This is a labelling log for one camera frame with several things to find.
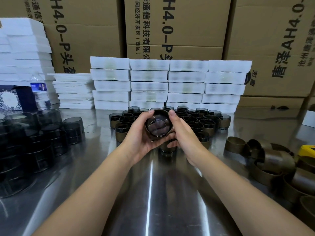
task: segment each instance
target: forearm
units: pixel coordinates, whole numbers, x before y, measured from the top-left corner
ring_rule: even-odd
[[[117,148],[33,236],[101,235],[131,162]]]
[[[315,235],[294,215],[244,180],[217,157],[203,150],[199,154],[196,166],[244,236]]]

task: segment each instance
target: stainless steel table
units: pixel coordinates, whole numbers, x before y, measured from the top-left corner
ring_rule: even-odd
[[[0,199],[0,235],[29,236],[67,199],[117,146],[109,128],[109,110],[62,109],[63,119],[81,116],[84,143],[71,147],[58,164],[36,175],[25,191]],[[224,151],[228,136],[244,140],[265,138],[297,153],[302,144],[315,144],[315,131],[298,124],[297,110],[238,108],[228,131],[212,139],[210,151],[262,192],[289,209],[255,182],[246,160]],[[165,158],[152,150],[129,172],[113,206],[103,235],[241,235],[230,214],[198,169],[186,160],[182,150]]]

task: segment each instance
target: fingernail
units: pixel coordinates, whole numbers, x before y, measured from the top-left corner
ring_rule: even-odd
[[[172,109],[169,111],[169,114],[170,114],[172,117],[174,117],[174,116],[176,115],[176,113],[175,113],[174,110],[172,110]]]

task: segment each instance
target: bottle label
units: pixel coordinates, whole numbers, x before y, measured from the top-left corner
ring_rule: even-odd
[[[45,83],[31,83],[31,88],[33,92],[47,91]]]

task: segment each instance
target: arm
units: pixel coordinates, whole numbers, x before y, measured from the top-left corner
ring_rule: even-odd
[[[309,227],[263,194],[199,142],[191,128],[172,110],[169,112],[177,141],[188,161],[196,166],[227,208],[244,236],[315,235]]]
[[[142,113],[124,141],[100,167],[38,228],[33,236],[101,235],[119,190],[132,165],[168,139],[151,142],[145,121],[154,111]]]

